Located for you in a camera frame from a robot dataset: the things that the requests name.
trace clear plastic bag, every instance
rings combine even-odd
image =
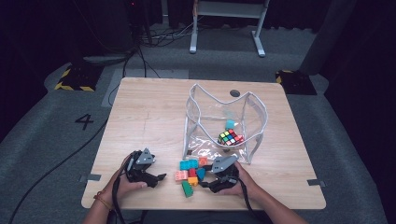
[[[187,100],[182,159],[236,154],[240,162],[251,163],[259,148],[268,114],[264,103],[253,92],[246,92],[231,102],[222,102],[199,84],[192,86]],[[225,143],[221,133],[232,126],[243,141]]]

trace person's arm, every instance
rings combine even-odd
[[[241,180],[247,186],[247,196],[249,199],[258,203],[274,223],[307,223],[293,210],[289,209],[287,206],[257,185],[250,174],[241,166],[239,162],[236,161],[235,166],[239,170],[239,178],[241,178]],[[219,193],[243,195],[240,184],[235,185],[231,189],[223,189]]]
[[[85,216],[83,223],[84,224],[100,224],[104,223],[106,224],[107,222],[107,217],[108,213],[110,210],[108,209],[108,206],[112,207],[113,206],[113,200],[112,200],[112,190],[113,190],[113,184],[114,181],[117,179],[117,176],[119,174],[120,170],[116,171],[114,175],[111,177],[110,181],[108,181],[107,185],[105,188],[102,190],[101,194],[99,197],[103,202],[99,199],[96,198],[95,201],[93,202],[90,211],[88,212],[87,216]],[[131,190],[135,189],[142,189],[147,187],[148,185],[145,182],[135,182],[135,183],[130,183],[128,179],[126,178],[126,175],[122,175],[120,177],[120,186],[119,190],[117,192],[117,199],[120,200],[126,193],[128,193]]]

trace toy block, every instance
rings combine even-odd
[[[189,182],[187,182],[187,180],[183,180],[181,182],[181,186],[183,187],[184,194],[186,195],[186,198],[192,196],[193,190],[192,190],[192,187],[190,186]]]
[[[187,180],[189,177],[189,174],[187,171],[176,171],[175,173],[175,180]]]
[[[199,168],[196,170],[196,174],[199,180],[204,180],[206,170],[204,168]]]
[[[197,174],[195,173],[195,169],[194,168],[190,168],[189,169],[189,177],[195,177],[197,176]]]
[[[207,165],[207,157],[198,158],[198,166],[203,167],[205,165]]]
[[[218,139],[218,142],[225,146],[238,145],[243,141],[243,135],[237,135],[233,129],[229,129],[228,131],[221,133]]]
[[[191,185],[191,186],[197,186],[198,185],[198,177],[197,176],[195,176],[195,177],[189,177],[188,179],[187,179],[187,181],[189,181],[189,184]]]
[[[228,131],[230,129],[233,129],[235,127],[235,122],[232,119],[227,119],[225,123],[225,130]]]
[[[190,168],[198,168],[198,160],[188,160],[180,162],[180,170],[190,170]]]

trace wooden tabletop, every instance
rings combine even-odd
[[[252,163],[242,164],[256,182],[291,209],[322,209],[326,206],[303,139],[279,84],[215,80],[126,77],[110,117],[92,167],[100,181],[88,181],[82,205],[91,207],[93,195],[103,189],[114,172],[134,150],[148,147],[156,161],[147,172],[167,173],[155,189],[134,191],[120,201],[125,209],[246,210],[243,198],[218,195],[200,186],[192,187],[186,198],[175,171],[182,159],[186,102],[190,88],[200,84],[223,102],[234,100],[230,90],[251,91],[266,105],[268,122],[264,138]],[[259,208],[251,202],[253,208]]]

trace number 4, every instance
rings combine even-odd
[[[79,119],[76,119],[75,123],[84,123],[84,127],[82,128],[82,130],[85,131],[85,129],[87,128],[88,123],[93,123],[93,120],[90,120],[91,115],[90,114],[86,114],[84,116],[82,116]]]

